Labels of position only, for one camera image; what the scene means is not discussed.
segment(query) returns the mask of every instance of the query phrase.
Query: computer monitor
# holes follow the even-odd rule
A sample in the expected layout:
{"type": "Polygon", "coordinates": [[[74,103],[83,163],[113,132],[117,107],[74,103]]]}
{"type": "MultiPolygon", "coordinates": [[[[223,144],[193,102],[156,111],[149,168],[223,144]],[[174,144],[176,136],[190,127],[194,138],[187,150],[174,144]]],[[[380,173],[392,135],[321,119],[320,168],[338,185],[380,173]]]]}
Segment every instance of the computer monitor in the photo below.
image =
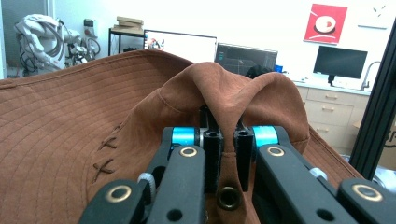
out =
{"type": "Polygon", "coordinates": [[[319,46],[314,73],[329,76],[331,85],[335,76],[360,79],[366,57],[367,51],[319,46]]]}
{"type": "Polygon", "coordinates": [[[245,76],[251,67],[257,65],[274,70],[276,57],[276,50],[218,43],[215,63],[229,72],[245,76]]]}
{"type": "Polygon", "coordinates": [[[193,63],[213,62],[217,38],[166,31],[145,30],[144,49],[159,49],[193,63]]]}

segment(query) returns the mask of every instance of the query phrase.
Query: cable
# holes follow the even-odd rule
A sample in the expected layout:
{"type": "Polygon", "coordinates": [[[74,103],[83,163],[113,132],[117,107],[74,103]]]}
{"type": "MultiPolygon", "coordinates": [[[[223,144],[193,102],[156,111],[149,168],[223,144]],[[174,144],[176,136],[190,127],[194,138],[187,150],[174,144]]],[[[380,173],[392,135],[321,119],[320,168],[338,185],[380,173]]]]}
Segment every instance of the cable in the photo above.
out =
{"type": "Polygon", "coordinates": [[[94,53],[93,53],[93,55],[96,56],[96,55],[98,55],[98,54],[100,53],[101,47],[100,47],[100,44],[99,44],[95,39],[93,39],[93,38],[88,38],[88,39],[87,39],[87,42],[88,42],[88,44],[87,44],[87,49],[91,50],[91,41],[95,42],[95,44],[98,46],[97,52],[94,52],[94,53]]]}

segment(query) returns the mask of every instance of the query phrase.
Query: wall poster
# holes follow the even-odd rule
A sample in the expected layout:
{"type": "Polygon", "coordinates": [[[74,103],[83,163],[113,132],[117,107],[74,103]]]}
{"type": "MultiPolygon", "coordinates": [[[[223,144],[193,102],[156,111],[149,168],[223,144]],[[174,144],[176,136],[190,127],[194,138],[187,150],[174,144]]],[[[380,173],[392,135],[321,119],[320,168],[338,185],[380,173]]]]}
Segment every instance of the wall poster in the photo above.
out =
{"type": "Polygon", "coordinates": [[[313,4],[304,41],[338,44],[347,14],[347,7],[313,4]]]}

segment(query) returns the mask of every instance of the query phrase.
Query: drawer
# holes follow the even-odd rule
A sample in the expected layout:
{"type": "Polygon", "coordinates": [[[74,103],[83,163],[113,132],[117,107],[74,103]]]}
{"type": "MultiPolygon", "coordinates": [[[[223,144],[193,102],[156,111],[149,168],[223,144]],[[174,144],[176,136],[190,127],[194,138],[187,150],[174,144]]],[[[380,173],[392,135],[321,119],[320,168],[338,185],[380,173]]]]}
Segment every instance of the drawer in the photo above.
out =
{"type": "Polygon", "coordinates": [[[308,120],[311,122],[347,126],[353,106],[307,100],[305,102],[305,110],[308,120]]]}
{"type": "Polygon", "coordinates": [[[340,91],[324,91],[318,89],[309,89],[306,96],[307,100],[321,101],[339,105],[354,105],[356,95],[340,91]]]}
{"type": "Polygon", "coordinates": [[[346,127],[316,122],[309,122],[309,124],[331,147],[345,147],[344,135],[347,130],[346,127]]]}
{"type": "Polygon", "coordinates": [[[297,87],[298,92],[301,95],[301,98],[303,99],[303,101],[305,101],[306,99],[306,95],[308,95],[308,88],[305,87],[297,87]]]}

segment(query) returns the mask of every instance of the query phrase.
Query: desk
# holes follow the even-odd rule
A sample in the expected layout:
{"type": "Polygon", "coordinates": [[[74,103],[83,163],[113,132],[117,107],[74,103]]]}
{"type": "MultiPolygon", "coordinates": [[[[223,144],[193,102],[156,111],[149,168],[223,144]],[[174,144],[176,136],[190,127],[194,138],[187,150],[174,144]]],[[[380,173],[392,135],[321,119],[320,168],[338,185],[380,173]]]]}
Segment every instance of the desk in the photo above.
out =
{"type": "Polygon", "coordinates": [[[294,82],[303,99],[308,123],[340,154],[353,150],[370,92],[294,82]]]}
{"type": "Polygon", "coordinates": [[[111,36],[112,35],[117,35],[119,37],[119,53],[121,53],[121,37],[123,35],[137,37],[137,38],[143,38],[143,39],[145,38],[145,35],[112,31],[111,28],[109,28],[108,29],[108,56],[111,55],[111,36]]]}

